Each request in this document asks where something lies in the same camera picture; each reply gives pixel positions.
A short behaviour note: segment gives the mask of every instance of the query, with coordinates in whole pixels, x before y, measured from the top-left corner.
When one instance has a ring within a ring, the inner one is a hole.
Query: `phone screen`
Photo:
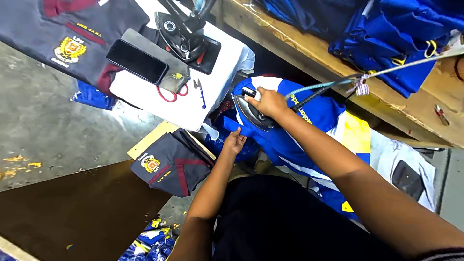
[[[166,63],[120,39],[113,44],[106,58],[153,84],[159,84],[168,70]]]

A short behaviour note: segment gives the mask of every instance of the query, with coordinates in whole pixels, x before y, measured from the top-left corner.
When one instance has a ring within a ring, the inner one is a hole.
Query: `hand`
[[[261,93],[260,101],[249,96],[245,97],[245,100],[264,115],[275,119],[277,115],[288,109],[284,96],[277,91],[266,90],[263,87],[258,87],[257,91]]]
[[[243,144],[245,144],[246,137],[240,135],[241,128],[238,127],[236,131],[233,131],[229,134],[229,136],[224,141],[224,146],[222,147],[222,151],[231,152],[233,155],[237,155],[243,148]]]

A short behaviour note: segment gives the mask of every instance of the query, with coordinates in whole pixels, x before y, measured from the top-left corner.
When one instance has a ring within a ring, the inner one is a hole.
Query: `white cloth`
[[[337,126],[327,132],[332,138],[338,142],[342,141],[343,131],[345,129],[345,112],[338,117]],[[436,168],[428,163],[419,152],[411,148],[409,145],[392,140],[384,135],[371,129],[371,153],[370,153],[370,166],[377,171],[384,179],[390,184],[393,183],[392,175],[396,166],[402,160],[409,165],[415,172],[422,178],[425,190],[422,192],[418,203],[427,209],[435,212],[436,208],[433,203],[434,187],[433,179],[435,178]],[[326,186],[330,189],[339,191],[332,180],[322,175],[321,173],[312,170],[303,170],[301,166],[290,163],[294,168],[303,171],[311,176],[317,183]]]
[[[435,167],[409,145],[387,138],[371,129],[371,167],[388,182],[392,183],[393,172],[400,160],[408,164],[422,178],[425,190],[422,192],[418,203],[435,212],[435,205],[433,204]]]
[[[167,13],[167,10],[156,0],[136,0],[136,2],[150,17],[147,26],[157,29],[155,12]],[[182,11],[190,14],[190,10],[186,7],[180,3],[177,5]],[[178,95],[175,102],[166,102],[160,97],[154,84],[127,71],[116,73],[110,91],[127,102],[183,129],[200,131],[207,115],[219,107],[220,102],[226,96],[228,87],[237,71],[253,69],[255,61],[255,54],[250,48],[212,24],[206,23],[204,34],[221,43],[221,50],[210,75],[190,70],[191,79],[187,82],[188,94],[186,96]],[[200,89],[193,87],[194,79],[200,79],[206,103],[205,109],[201,108],[203,99]],[[160,89],[160,91],[166,99],[172,99],[171,92],[164,89]],[[180,93],[185,93],[185,87],[181,89]]]

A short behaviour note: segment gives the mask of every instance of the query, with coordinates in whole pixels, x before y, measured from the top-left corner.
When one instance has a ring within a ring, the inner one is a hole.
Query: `steam hose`
[[[362,75],[363,74],[360,74],[360,73],[353,74],[353,75],[346,76],[346,77],[342,78],[341,80],[339,80],[337,82],[321,83],[321,84],[316,84],[316,85],[303,87],[303,88],[300,88],[300,89],[297,89],[297,90],[294,90],[294,91],[290,92],[289,94],[285,95],[284,98],[285,98],[285,100],[287,100],[288,98],[290,98],[295,93],[299,93],[299,92],[302,92],[302,91],[311,90],[311,89],[315,89],[315,88],[320,88],[319,90],[317,90],[313,94],[309,95],[306,99],[302,100],[300,103],[290,107],[294,112],[298,112],[298,110],[301,107],[303,107],[305,104],[307,104],[310,100],[314,99],[314,97],[316,97],[318,95],[321,95],[322,93],[326,92],[331,86],[341,85],[341,84],[348,84],[348,83],[352,83],[352,82],[355,82],[355,81],[359,81],[359,79],[361,79]]]

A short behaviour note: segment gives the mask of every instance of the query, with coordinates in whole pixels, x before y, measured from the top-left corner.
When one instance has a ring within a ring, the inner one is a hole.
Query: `black shirt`
[[[300,184],[256,175],[231,181],[214,232],[214,260],[403,260]]]

